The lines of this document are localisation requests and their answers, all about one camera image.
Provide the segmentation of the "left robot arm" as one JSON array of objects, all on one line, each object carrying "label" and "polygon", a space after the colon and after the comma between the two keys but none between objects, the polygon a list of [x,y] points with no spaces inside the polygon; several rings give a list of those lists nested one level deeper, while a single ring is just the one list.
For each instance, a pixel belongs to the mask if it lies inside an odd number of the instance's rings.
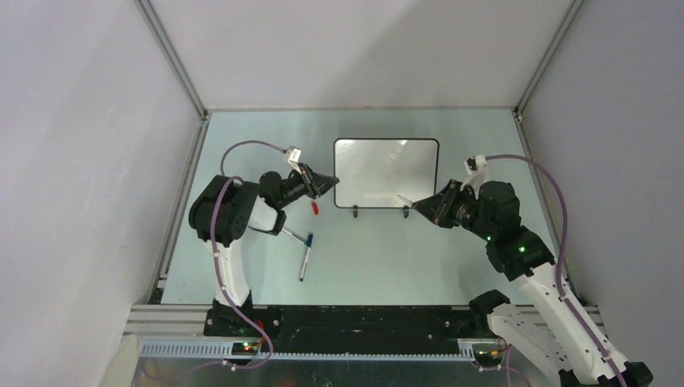
[{"label": "left robot arm", "polygon": [[223,324],[234,335],[246,335],[255,325],[255,314],[243,306],[251,297],[240,242],[245,232],[281,234],[288,205],[303,197],[318,199],[339,183],[338,177],[316,173],[300,163],[286,177],[268,171],[257,182],[216,175],[194,200],[189,225],[210,251],[215,301],[231,307]]}]

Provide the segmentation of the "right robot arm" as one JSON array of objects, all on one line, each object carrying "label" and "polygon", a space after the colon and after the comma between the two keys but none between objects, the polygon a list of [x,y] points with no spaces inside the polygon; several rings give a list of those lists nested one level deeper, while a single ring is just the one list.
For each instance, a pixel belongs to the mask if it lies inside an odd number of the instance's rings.
[{"label": "right robot arm", "polygon": [[555,386],[648,386],[654,376],[643,362],[618,351],[583,309],[558,261],[542,239],[522,224],[511,184],[489,181],[473,189],[451,180],[439,193],[410,205],[438,227],[462,227],[483,239],[494,269],[534,305],[548,330],[530,327],[498,290],[470,305],[472,332],[505,339]]}]

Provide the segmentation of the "white whiteboard black frame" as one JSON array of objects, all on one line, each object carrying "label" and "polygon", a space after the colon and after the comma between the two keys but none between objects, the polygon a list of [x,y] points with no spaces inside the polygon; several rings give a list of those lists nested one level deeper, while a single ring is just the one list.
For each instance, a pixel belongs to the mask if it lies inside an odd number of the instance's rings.
[{"label": "white whiteboard black frame", "polygon": [[436,192],[440,143],[434,138],[339,138],[333,143],[334,204],[350,209],[400,209]]}]

